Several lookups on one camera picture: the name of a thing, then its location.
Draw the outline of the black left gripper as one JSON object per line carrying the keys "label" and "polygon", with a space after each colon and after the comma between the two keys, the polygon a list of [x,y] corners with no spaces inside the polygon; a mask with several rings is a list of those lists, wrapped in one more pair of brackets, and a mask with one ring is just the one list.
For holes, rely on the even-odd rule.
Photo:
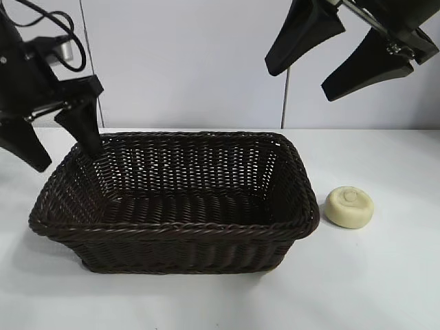
{"label": "black left gripper", "polygon": [[72,18],[63,11],[36,9],[39,18],[30,28],[48,19],[63,34],[38,36],[24,41],[21,24],[1,10],[1,148],[11,152],[39,173],[52,160],[38,139],[33,121],[55,113],[55,122],[67,130],[92,158],[103,152],[96,105],[104,88],[95,75],[59,80],[53,65],[81,72],[87,64],[85,48],[76,36]]}

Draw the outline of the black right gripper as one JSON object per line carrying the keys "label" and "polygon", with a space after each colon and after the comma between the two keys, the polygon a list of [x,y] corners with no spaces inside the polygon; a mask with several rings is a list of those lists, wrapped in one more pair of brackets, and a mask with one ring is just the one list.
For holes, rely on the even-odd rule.
{"label": "black right gripper", "polygon": [[438,1],[292,1],[278,36],[265,56],[270,75],[287,70],[301,56],[345,32],[338,8],[369,24],[371,29],[355,51],[321,84],[327,100],[413,73],[410,61],[422,65],[439,48],[421,25],[439,11]]}

